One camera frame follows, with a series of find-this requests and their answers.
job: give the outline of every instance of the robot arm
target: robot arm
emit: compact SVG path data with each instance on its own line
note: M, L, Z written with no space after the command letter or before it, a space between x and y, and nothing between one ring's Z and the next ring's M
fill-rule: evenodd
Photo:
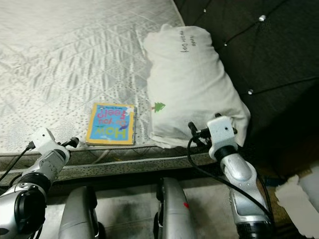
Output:
M26 239L42 227L46 194L70 158L65 146L76 147L79 142L78 138L72 138L60 145L46 128L39 129L32 141L42 156L22 174L17 184L0 196L3 239Z
M220 163L227 180L243 190L266 209L267 205L257 188L256 169L237 152L235 135L229 117L217 117L207 123L212 147L209 156ZM230 189L230 204L240 238L272 238L271 220L254 202Z

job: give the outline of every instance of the book cover illustration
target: book cover illustration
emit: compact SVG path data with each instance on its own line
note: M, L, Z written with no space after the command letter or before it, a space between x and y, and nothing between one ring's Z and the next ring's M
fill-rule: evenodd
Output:
M133 105L95 103L86 136L87 144L134 143Z

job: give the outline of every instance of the black cable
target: black cable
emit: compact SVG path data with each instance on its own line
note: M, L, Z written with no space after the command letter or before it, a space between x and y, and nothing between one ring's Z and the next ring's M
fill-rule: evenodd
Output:
M40 238L40 235L41 235L41 232L42 232L42 228L43 228L43 226L41 226L40 229L38 230L38 233L37 233L35 239L39 239Z
M256 204L265 214L266 216L269 218L270 222L272 225L274 225L274 222L273 222L273 218L272 218L272 214L260 203L258 202L256 199L254 199L252 196L250 196L248 193L246 193L245 191L241 190L240 188L236 187L235 185L231 184L230 182L218 177L218 176L215 176L203 169L201 169L200 167L198 167L191 159L191 156L190 156L190 145L191 143L193 142L195 137L192 137L189 142L188 142L188 145L187 145L187 159L189 161L189 163L194 167L196 168L198 171L202 172L203 174L206 174L207 176L210 176L212 177L213 179L227 185L228 187L236 190L237 192L241 193L243 196L245 196L246 198L248 198L250 201L252 201L254 204Z
M17 180L19 177L22 176L22 173L16 175L14 178L12 178L12 180L9 183L9 188L13 186L13 183L15 182L15 180Z
M276 167L274 166L274 163L273 163L272 160L270 161L270 166L271 166L272 170L274 171L274 173L276 174L276 176L277 176L279 179L281 179L281 180L283 180L283 181L287 181L287 180L288 180L287 177L282 176L282 175L279 174L279 172L278 172L278 170L276 169Z
M34 232L34 233L32 233L32 235L29 237L29 239L33 239L33 238L34 238L34 236L35 236L35 232Z
M30 149L34 149L34 143L31 141L28 146L25 148L25 150L19 155L18 158L16 158L16 160L13 162L12 165L10 165L10 167L6 170L6 172L1 176L0 178L0 182L1 180L10 172L10 170L15 166L15 164L19 161L19 159L21 159L21 157Z
M260 184L261 184L261 186L263 187L263 190L264 190L264 192L265 192L268 210L269 210L269 212L271 213L271 217L272 217L271 220L274 222L275 220L274 220L273 208L272 208L272 206L271 206L271 201L270 201L269 192L268 192L268 190L267 190L267 188L266 188L266 185L265 185L264 180L261 178L261 175L260 175L259 173L257 173L257 178L259 179Z

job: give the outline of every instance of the tufted headboard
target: tufted headboard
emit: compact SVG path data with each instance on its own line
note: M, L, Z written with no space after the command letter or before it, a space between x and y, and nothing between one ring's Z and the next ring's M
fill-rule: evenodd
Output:
M284 148L318 133L319 18L313 0L175 0L206 29L252 118L246 147Z

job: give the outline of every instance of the white pillow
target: white pillow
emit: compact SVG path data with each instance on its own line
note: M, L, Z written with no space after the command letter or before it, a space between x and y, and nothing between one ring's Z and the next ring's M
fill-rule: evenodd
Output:
M211 43L202 28L167 24L144 40L153 63L148 78L153 106L149 137L156 145L186 147L192 137L188 123L206 128L216 113L231 117L238 130L236 142L244 144L250 113Z

